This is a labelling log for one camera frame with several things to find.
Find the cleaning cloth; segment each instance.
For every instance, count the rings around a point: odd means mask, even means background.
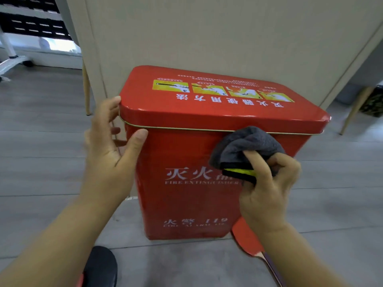
[[[222,170],[223,175],[255,184],[256,173],[243,154],[244,150],[257,151],[265,160],[277,152],[285,153],[282,146],[270,134],[257,127],[249,126],[224,137],[213,150],[209,164]]]

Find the forearm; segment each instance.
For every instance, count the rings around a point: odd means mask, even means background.
[[[75,286],[117,206],[78,197],[1,273],[0,286]]]
[[[290,224],[272,233],[257,232],[257,236],[287,286],[347,286],[317,257],[304,237]]]

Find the wooden chair leg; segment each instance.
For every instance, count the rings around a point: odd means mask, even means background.
[[[89,116],[92,114],[90,112],[90,82],[84,61],[82,61],[82,78],[84,83],[85,113]]]
[[[348,124],[350,123],[352,118],[355,116],[355,114],[359,111],[360,107],[364,104],[364,102],[367,100],[367,98],[371,95],[373,90],[374,90],[374,87],[366,86],[360,91],[360,93],[357,96],[357,99],[355,100],[355,102],[352,105],[352,109],[351,109],[350,113],[348,114],[346,121],[344,121],[342,130],[339,133],[340,135],[344,134],[344,131],[346,130]]]

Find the caster wheel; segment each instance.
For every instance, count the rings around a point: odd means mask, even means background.
[[[25,65],[26,67],[33,67],[34,66],[33,62],[31,62],[30,60],[23,61],[23,65]]]

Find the hand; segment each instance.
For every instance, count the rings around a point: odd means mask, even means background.
[[[92,119],[91,129],[85,132],[88,155],[79,196],[86,201],[111,203],[115,207],[130,194],[137,159],[148,134],[147,130],[140,129],[128,142],[112,139],[112,135],[121,131],[110,126],[118,115],[120,101],[120,96],[103,101]],[[117,147],[125,145],[125,153],[121,156]]]
[[[287,223],[285,213],[288,195],[301,172],[298,161],[282,153],[275,153],[267,162],[256,151],[244,151],[257,178],[257,184],[245,181],[239,197],[241,214],[255,232],[273,232]],[[270,167],[278,170],[273,178]]]

